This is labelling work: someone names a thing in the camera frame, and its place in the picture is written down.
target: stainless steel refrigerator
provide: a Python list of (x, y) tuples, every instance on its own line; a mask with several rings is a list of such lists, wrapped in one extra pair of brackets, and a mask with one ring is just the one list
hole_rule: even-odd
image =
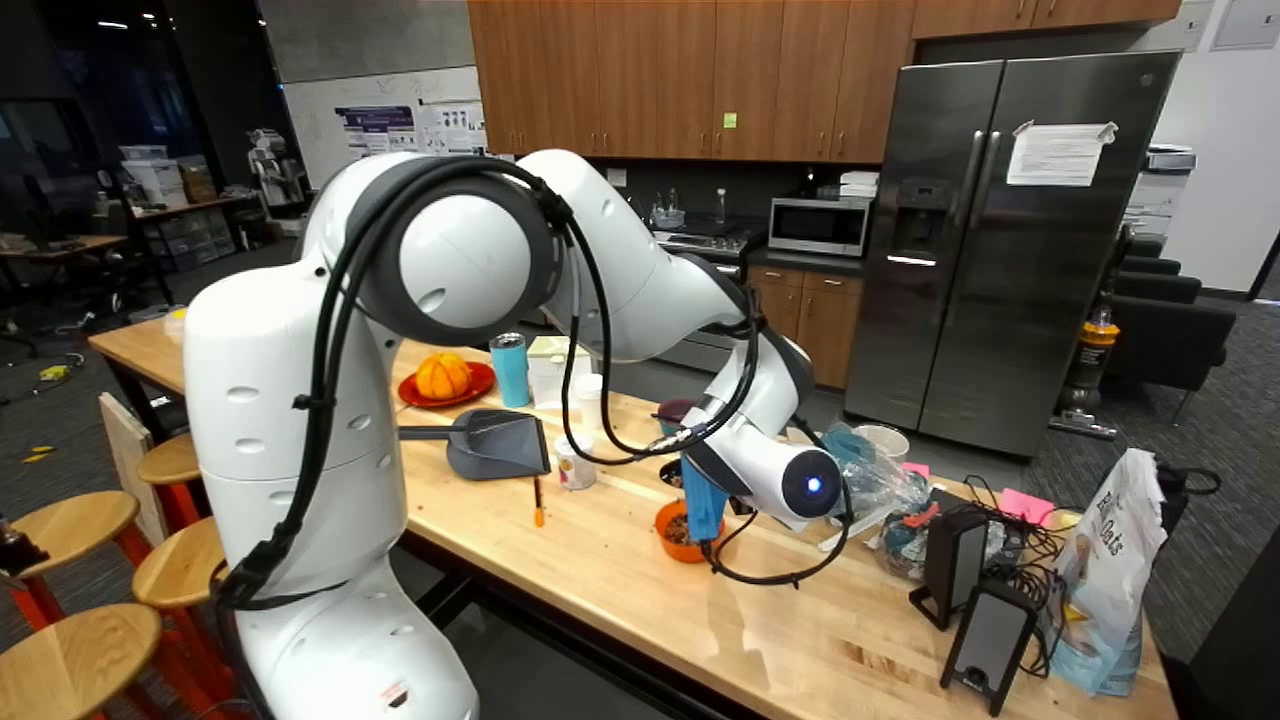
[(1042, 447), (1173, 66), (1173, 50), (900, 66), (844, 412)]

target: wooden stool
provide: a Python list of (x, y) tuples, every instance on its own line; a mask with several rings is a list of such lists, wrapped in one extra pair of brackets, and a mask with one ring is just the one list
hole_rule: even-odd
[(0, 720), (94, 717), (153, 661), (159, 615), (109, 604), (42, 626), (0, 655)]
[(159, 490), (169, 530), (189, 528), (204, 517), (191, 490), (191, 483), (199, 478), (191, 435), (171, 435), (148, 447), (136, 464), (136, 474)]
[(196, 604), (209, 599), (209, 582), (226, 565), (226, 538), (214, 517), (171, 530), (131, 570), (131, 595), (166, 612), (166, 643), (196, 666), (209, 697), (226, 699), (235, 689), (233, 666), (222, 661), (214, 634), (196, 620)]
[(14, 599), (34, 626), (66, 615), (45, 582), (45, 570), (74, 565), (109, 538), (115, 538), (131, 565), (153, 552), (131, 517), (136, 499), (130, 490), (84, 490), (14, 520), (17, 530), (48, 552), (48, 559), (26, 568), (14, 587)]

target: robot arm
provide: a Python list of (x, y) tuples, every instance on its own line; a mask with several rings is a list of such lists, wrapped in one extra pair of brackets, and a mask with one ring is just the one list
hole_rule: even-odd
[[(227, 275), (189, 307), (226, 604), (275, 717), (475, 710), (457, 653), (390, 568), (404, 530), (390, 363), (401, 336), (486, 343), (531, 307), (603, 361), (754, 324), (742, 289), (670, 254), (574, 152), (362, 160), (315, 199), (297, 265)], [(780, 520), (842, 497), (823, 450), (775, 438), (805, 377), (788, 339), (742, 339), (687, 418), (695, 464)]]

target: blue cup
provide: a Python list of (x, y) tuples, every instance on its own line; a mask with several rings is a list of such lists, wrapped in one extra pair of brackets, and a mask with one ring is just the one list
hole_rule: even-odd
[(504, 394), (507, 408), (527, 408), (527, 343), (519, 333), (500, 333), (489, 343), (489, 361), (495, 373), (495, 393)]

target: wooden cabinet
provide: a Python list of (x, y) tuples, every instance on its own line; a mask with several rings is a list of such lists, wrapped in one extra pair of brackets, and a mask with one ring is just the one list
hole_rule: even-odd
[(718, 24), (718, 155), (882, 165), (909, 56), (900, 0), (733, 0)]
[(574, 0), (473, 0), (469, 10), (489, 149), (574, 143), (580, 125), (569, 83), (578, 56), (560, 40)]
[(489, 149), (883, 155), (904, 0), (469, 0)]
[(1036, 27), (1161, 24), (1182, 0), (1036, 0)]
[(754, 265), (754, 289), (768, 324), (807, 351), (817, 383), (844, 389), (865, 280), (848, 270)]
[(564, 78), (578, 91), (569, 149), (652, 160), (714, 155), (714, 35), (714, 5), (578, 0), (560, 24), (578, 56)]
[(917, 35), (1161, 24), (1182, 0), (917, 0)]

